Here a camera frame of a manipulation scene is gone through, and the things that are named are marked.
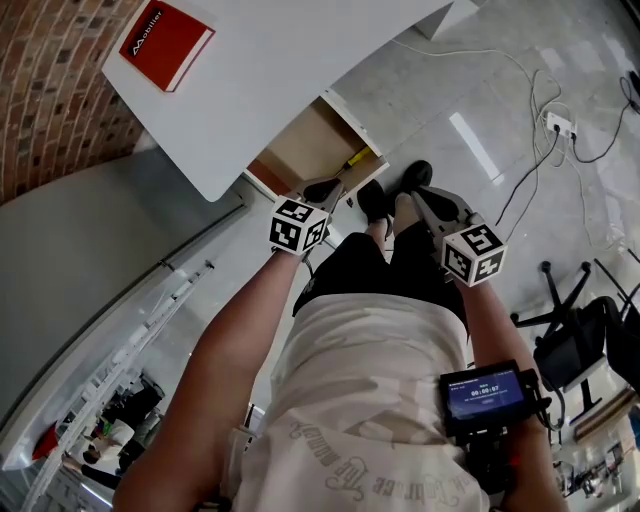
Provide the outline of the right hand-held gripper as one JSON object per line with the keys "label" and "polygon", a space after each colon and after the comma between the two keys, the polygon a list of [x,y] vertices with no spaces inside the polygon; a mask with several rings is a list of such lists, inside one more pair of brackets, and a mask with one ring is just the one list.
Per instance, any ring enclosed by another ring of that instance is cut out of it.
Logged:
{"label": "right hand-held gripper", "polygon": [[421,186],[411,197],[431,231],[465,227],[445,236],[442,242],[440,264],[453,278],[474,287],[501,272],[507,245],[486,222],[471,224],[473,212],[460,196],[441,188]]}

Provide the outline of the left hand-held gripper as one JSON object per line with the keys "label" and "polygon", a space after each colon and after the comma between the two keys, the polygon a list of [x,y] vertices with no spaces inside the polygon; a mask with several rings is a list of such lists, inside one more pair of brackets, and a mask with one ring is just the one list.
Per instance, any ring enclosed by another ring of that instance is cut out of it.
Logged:
{"label": "left hand-held gripper", "polygon": [[279,196],[271,212],[268,242],[294,255],[303,255],[326,237],[329,218],[345,194],[345,185],[337,178],[315,178],[300,182],[294,197],[312,200],[312,206]]}

